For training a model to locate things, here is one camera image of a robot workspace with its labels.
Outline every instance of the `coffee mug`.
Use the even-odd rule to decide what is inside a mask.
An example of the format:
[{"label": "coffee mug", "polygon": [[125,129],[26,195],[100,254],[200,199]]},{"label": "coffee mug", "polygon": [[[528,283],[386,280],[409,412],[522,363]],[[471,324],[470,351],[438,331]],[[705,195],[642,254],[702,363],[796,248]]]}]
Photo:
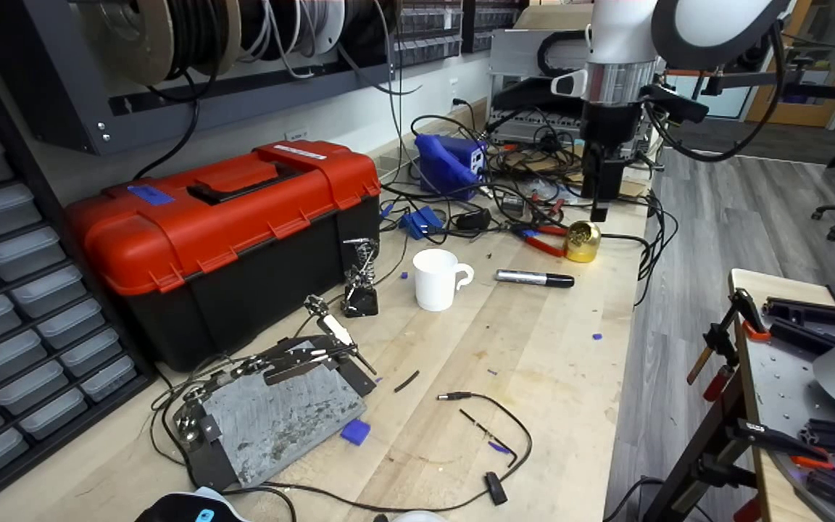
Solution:
[{"label": "coffee mug", "polygon": [[420,248],[413,254],[413,295],[423,309],[448,309],[452,295],[474,277],[448,248]]}]

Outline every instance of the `wooden table surface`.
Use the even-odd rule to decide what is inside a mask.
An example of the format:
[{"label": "wooden table surface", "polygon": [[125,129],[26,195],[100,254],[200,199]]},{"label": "wooden table surface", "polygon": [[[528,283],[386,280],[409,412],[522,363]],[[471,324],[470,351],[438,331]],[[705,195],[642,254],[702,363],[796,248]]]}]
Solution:
[{"label": "wooden table surface", "polygon": [[[642,234],[645,208],[610,208],[603,232]],[[277,482],[304,482],[374,503],[452,503],[481,490],[486,469],[505,472],[507,454],[486,447],[467,424],[467,408],[522,453],[522,431],[481,401],[438,403],[433,393],[467,389],[502,401],[533,431],[533,454],[505,482],[507,503],[481,499],[445,519],[599,519],[610,466],[610,444],[628,351],[632,300],[639,245],[603,240],[591,263],[547,257],[512,234],[448,238],[445,248],[474,267],[448,312],[423,312],[410,295],[409,261],[423,242],[381,234],[375,273],[404,261],[380,283],[380,315],[341,318],[380,385],[365,401],[370,434],[362,447],[329,437]],[[499,283],[494,269],[570,273],[574,289]],[[267,327],[239,353],[293,337],[302,312]],[[393,393],[410,370],[420,377]],[[148,414],[159,382],[70,441],[0,493],[0,519],[135,519],[173,490],[190,490],[178,466],[151,450]],[[338,502],[289,493],[297,519],[370,522],[374,512]],[[273,496],[236,496],[246,519],[289,519]]]},{"label": "wooden table surface", "polygon": [[[765,273],[749,273],[749,269],[729,269],[732,286],[745,286],[755,305],[765,305],[765,298],[794,298],[794,300],[815,300],[815,305],[835,305],[828,289],[819,283],[802,283],[790,277],[776,277]],[[745,385],[745,412],[749,421],[760,421],[755,412],[755,389],[747,370],[742,370],[742,385]],[[800,496],[794,493],[790,482],[783,476],[783,469],[771,461],[767,453],[749,450],[760,472],[760,493],[765,499],[765,517],[774,522],[806,522],[806,519],[819,519],[815,511],[807,511]]]}]

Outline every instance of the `toolbox handle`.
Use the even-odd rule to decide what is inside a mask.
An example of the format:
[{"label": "toolbox handle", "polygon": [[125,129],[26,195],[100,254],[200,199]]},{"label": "toolbox handle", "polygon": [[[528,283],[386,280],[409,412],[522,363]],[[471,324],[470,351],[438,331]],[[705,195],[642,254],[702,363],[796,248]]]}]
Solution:
[{"label": "toolbox handle", "polygon": [[252,183],[252,186],[239,186],[239,189],[235,189],[235,190],[219,190],[219,189],[213,189],[213,186],[207,186],[207,183],[202,183],[202,180],[187,183],[186,190],[187,190],[194,199],[202,199],[202,203],[207,203],[207,205],[219,205],[219,203],[225,203],[225,199],[235,199],[235,196],[246,196],[246,195],[252,195],[252,190],[260,190],[260,189],[267,189],[267,186],[273,186],[273,183],[277,183],[277,180],[283,180],[283,176],[293,176],[293,173],[294,173],[294,169],[275,161],[275,176],[267,176],[267,180]]}]

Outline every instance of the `white mug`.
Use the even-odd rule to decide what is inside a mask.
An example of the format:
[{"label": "white mug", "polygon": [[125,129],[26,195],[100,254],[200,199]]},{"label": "white mug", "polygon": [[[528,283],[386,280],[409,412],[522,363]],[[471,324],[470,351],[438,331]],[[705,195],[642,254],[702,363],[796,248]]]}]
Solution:
[{"label": "white mug", "polygon": [[452,295],[474,277],[474,269],[448,248],[420,248],[410,263],[413,295],[423,309],[448,309]]}]

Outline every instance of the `red toolbox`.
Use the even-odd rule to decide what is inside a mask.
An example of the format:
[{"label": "red toolbox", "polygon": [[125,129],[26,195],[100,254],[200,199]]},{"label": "red toolbox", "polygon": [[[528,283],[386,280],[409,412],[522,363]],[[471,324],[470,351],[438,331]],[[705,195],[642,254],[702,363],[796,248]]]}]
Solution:
[{"label": "red toolbox", "polygon": [[341,240],[375,238],[380,180],[329,141],[275,141],[70,208],[141,331],[148,356],[187,370],[242,347],[306,292],[341,280]]}]

